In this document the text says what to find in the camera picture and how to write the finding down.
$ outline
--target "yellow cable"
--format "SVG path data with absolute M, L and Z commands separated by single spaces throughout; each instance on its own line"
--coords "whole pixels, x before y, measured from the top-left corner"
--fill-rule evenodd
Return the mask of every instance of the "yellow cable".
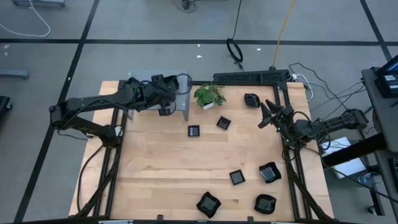
M 293 6 L 294 6 L 295 3 L 296 3 L 296 0 L 292 0 L 292 4 L 290 5 L 289 13 L 287 13 L 287 16 L 286 16 L 286 19 L 285 19 L 285 22 L 284 22 L 284 26 L 282 27 L 282 30 L 280 31 L 279 38 L 278 38 L 278 44 L 276 45 L 274 63 L 272 63 L 272 66 L 273 66 L 273 67 L 275 67 L 276 58 L 278 57 L 278 49 L 279 49 L 280 40 L 281 40 L 282 35 L 283 35 L 284 31 L 285 31 L 286 23 L 287 23 L 287 21 L 289 20 L 290 14 L 291 14 L 292 11 L 293 11 Z

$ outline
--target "gray floor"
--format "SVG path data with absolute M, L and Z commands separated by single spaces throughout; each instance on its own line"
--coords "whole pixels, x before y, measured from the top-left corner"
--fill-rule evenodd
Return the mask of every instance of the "gray floor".
M 93 0 L 67 0 L 63 9 L 37 7 L 52 28 L 46 38 L 79 39 L 92 3 Z M 392 6 L 398 6 L 398 2 L 367 0 L 367 3 L 384 40 L 397 41 L 398 16 L 394 14 L 396 7 Z M 197 2 L 196 12 L 185 14 L 171 0 L 101 0 L 88 38 L 226 39 L 233 34 L 238 4 L 238 0 L 203 0 Z M 236 39 L 276 40 L 288 9 L 288 1 L 243 0 Z M 9 1 L 0 2 L 0 22 L 19 32 L 46 31 L 31 9 L 15 7 Z M 0 29 L 2 38 L 25 37 Z M 357 0 L 297 1 L 283 39 L 377 40 Z M 0 125 L 0 223 L 12 222 L 15 217 L 47 131 L 48 107 L 57 102 L 76 47 L 75 44 L 0 44 L 0 68 L 26 69 L 31 74 L 28 80 L 0 78 L 0 95 L 10 96 L 14 105 Z M 275 46 L 241 45 L 241 49 L 245 70 L 266 70 L 272 63 Z M 398 54 L 398 47 L 389 50 L 393 56 Z M 316 70 L 333 91 L 340 92 L 359 81 L 362 69 L 381 66 L 386 59 L 378 46 L 281 46 L 276 67 L 287 68 L 294 62 Z M 239 71 L 225 45 L 86 44 L 68 97 L 96 95 L 103 80 L 124 79 L 132 69 L 187 70 L 194 80 L 211 80 L 214 73 Z M 299 66 L 293 69 L 305 75 L 310 83 L 322 84 L 311 72 Z M 315 96 L 309 102 L 311 109 L 327 100 L 322 89 L 314 87 L 314 90 Z M 324 118 L 339 105 L 337 100 L 330 101 L 313 110 L 311 116 Z M 362 92 L 345 105 L 366 110 L 371 104 L 367 93 Z M 331 116 L 342 112 L 344 109 L 340 108 Z M 334 138 L 342 136 L 359 139 L 355 131 L 333 134 Z M 25 221 L 68 215 L 84 148 L 84 141 L 54 134 Z M 388 201 L 383 203 L 385 217 L 367 214 L 366 208 L 372 204 L 368 190 L 346 180 L 336 180 L 328 171 L 325 174 L 336 218 L 361 223 L 394 222 Z

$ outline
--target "black floor line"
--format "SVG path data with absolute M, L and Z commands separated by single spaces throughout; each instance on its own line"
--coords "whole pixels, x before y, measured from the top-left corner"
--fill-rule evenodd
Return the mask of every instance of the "black floor line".
M 86 26 L 81 35 L 81 39 L 80 39 L 78 47 L 76 49 L 75 56 L 72 60 L 72 64 L 70 65 L 68 75 L 65 79 L 65 83 L 63 84 L 63 88 L 62 88 L 60 97 L 58 99 L 58 102 L 61 102 L 66 98 L 66 95 L 67 95 L 67 92 L 68 92 L 68 89 L 70 86 L 70 82 L 72 81 L 73 74 L 75 73 L 76 66 L 79 61 L 81 51 L 83 49 L 85 40 L 87 38 L 91 23 L 93 22 L 93 18 L 94 18 L 96 9 L 98 7 L 99 1 L 100 0 L 95 0 L 93 3 L 93 6 L 91 7 L 90 14 L 87 18 Z M 30 175 L 28 184 L 26 186 L 24 195 L 22 196 L 21 203 L 19 204 L 17 213 L 15 215 L 14 223 L 19 223 L 24 220 L 24 216 L 27 211 L 27 207 L 29 205 L 30 199 L 32 198 L 32 194 L 35 189 L 37 179 L 39 178 L 40 171 L 42 170 L 43 163 L 44 163 L 45 157 L 47 155 L 47 151 L 49 150 L 49 146 L 50 146 L 53 134 L 54 134 L 54 129 L 51 126 L 49 126 L 49 128 L 47 129 L 47 132 L 45 134 L 42 147 L 40 148 L 39 155 L 37 156 L 37 160 L 35 162 L 35 166 L 33 168 L 32 174 Z
M 0 39 L 0 44 L 79 44 L 80 39 Z
M 363 7 L 363 10 L 365 11 L 366 17 L 368 18 L 368 21 L 371 24 L 374 35 L 376 35 L 377 41 L 379 41 L 381 45 L 381 50 L 383 51 L 385 58 L 387 59 L 387 61 L 390 61 L 392 58 L 390 51 L 388 51 L 387 45 L 385 44 L 383 36 L 381 35 L 379 28 L 377 27 L 376 21 L 374 21 L 374 18 L 372 16 L 368 4 L 366 3 L 365 0 L 360 0 L 360 2 Z
M 79 44 L 80 39 L 0 39 L 0 44 Z M 241 45 L 276 45 L 277 40 L 235 40 Z M 225 44 L 226 40 L 119 40 L 86 39 L 84 44 Z M 302 46 L 378 46 L 379 41 L 282 40 L 281 45 Z M 398 42 L 383 42 L 398 46 Z

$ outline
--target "black cube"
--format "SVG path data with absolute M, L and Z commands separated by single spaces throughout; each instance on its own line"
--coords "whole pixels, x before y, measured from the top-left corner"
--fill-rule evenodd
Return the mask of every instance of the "black cube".
M 231 124 L 231 120 L 224 118 L 223 116 L 220 117 L 220 119 L 217 122 L 217 126 L 219 126 L 220 128 L 227 130 L 229 127 L 229 124 Z
M 188 126 L 188 137 L 199 137 L 200 128 L 199 125 Z
M 231 177 L 232 180 L 232 184 L 236 185 L 236 184 L 240 184 L 245 182 L 246 180 L 244 179 L 242 170 L 237 170 L 234 172 L 230 172 L 229 176 Z

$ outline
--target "white cable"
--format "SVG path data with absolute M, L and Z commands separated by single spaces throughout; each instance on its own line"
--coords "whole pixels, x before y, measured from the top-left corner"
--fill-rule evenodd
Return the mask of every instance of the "white cable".
M 39 15 L 39 13 L 36 11 L 35 7 L 34 7 L 33 4 L 32 4 L 32 0 L 29 0 L 29 2 L 30 2 L 30 5 L 32 6 L 33 11 L 36 12 L 37 16 L 44 22 L 44 24 L 45 24 L 45 25 L 47 26 L 47 28 L 49 29 L 49 31 L 48 31 L 46 34 L 44 34 L 44 35 L 21 34 L 21 33 L 14 32 L 14 31 L 12 31 L 12 30 L 7 29 L 7 27 L 3 26 L 1 23 L 0 23 L 0 26 L 3 27 L 6 31 L 8 31 L 8 32 L 10 32 L 10 33 L 13 33 L 13 34 L 17 34 L 17 35 L 23 35 L 23 36 L 26 36 L 26 37 L 46 37 L 46 36 L 51 32 L 51 28 L 50 28 L 50 26 L 44 21 L 44 19 Z
M 311 97 L 307 100 L 307 102 L 308 102 L 308 101 L 312 100 L 312 98 L 313 98 L 313 91 L 312 91 L 311 85 L 308 82 L 307 78 L 305 78 L 304 75 L 302 75 L 302 74 L 292 74 L 292 77 L 293 77 L 294 80 L 297 80 L 298 76 L 301 76 L 301 77 L 303 77 L 305 79 L 305 81 L 307 82 L 307 85 L 308 85 L 308 87 L 309 87 L 309 89 L 311 91 Z

